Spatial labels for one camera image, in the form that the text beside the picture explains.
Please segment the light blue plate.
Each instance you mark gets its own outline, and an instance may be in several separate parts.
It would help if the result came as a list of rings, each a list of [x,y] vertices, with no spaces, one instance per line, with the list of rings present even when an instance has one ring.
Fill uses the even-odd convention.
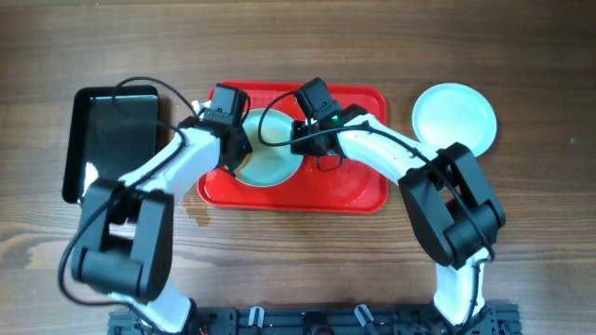
[[[264,108],[248,112],[243,123],[252,153],[246,165],[236,172],[236,179],[253,187],[272,187],[288,180],[302,165],[304,157],[293,154],[291,148],[270,147],[258,138],[258,124]],[[262,124],[262,137],[268,142],[288,141],[293,119],[283,112],[270,109]]]
[[[414,103],[412,125],[424,144],[446,148],[460,142],[475,156],[484,154],[497,134],[490,102],[474,88],[457,83],[425,90]]]

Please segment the light blue top plate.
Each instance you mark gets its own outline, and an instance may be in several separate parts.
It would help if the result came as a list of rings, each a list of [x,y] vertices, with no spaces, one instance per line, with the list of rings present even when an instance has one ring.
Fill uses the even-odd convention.
[[[497,134],[490,102],[474,88],[457,83],[425,90],[414,103],[412,125],[424,144],[446,148],[460,142],[475,156],[484,154]]]

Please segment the orange green scrub sponge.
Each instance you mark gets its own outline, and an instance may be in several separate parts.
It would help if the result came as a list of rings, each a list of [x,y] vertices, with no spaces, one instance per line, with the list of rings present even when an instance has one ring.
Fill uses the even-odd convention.
[[[250,162],[251,158],[252,158],[252,153],[245,155],[242,162],[236,167],[234,172],[236,174],[238,174],[238,172],[240,172]]]

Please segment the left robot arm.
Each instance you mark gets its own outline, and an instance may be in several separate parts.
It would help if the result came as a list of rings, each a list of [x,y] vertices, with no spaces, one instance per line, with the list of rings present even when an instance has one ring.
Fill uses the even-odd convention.
[[[174,127],[172,141],[117,180],[98,178],[87,189],[77,232],[58,270],[61,293],[81,304],[65,275],[124,305],[159,334],[201,334],[196,303],[169,278],[173,210],[204,175],[221,168],[236,175],[249,161],[242,126],[251,107],[243,90],[216,85],[211,99]]]

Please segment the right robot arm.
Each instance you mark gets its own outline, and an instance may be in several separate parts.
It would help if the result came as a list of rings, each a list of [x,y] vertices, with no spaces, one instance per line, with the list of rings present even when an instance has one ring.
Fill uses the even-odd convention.
[[[494,261],[497,232],[506,223],[472,151],[460,142],[433,148],[357,104],[342,107],[318,77],[293,96],[305,121],[292,128],[291,151],[351,159],[396,183],[418,243],[437,264],[435,309],[452,332],[471,329],[484,306],[483,268]]]

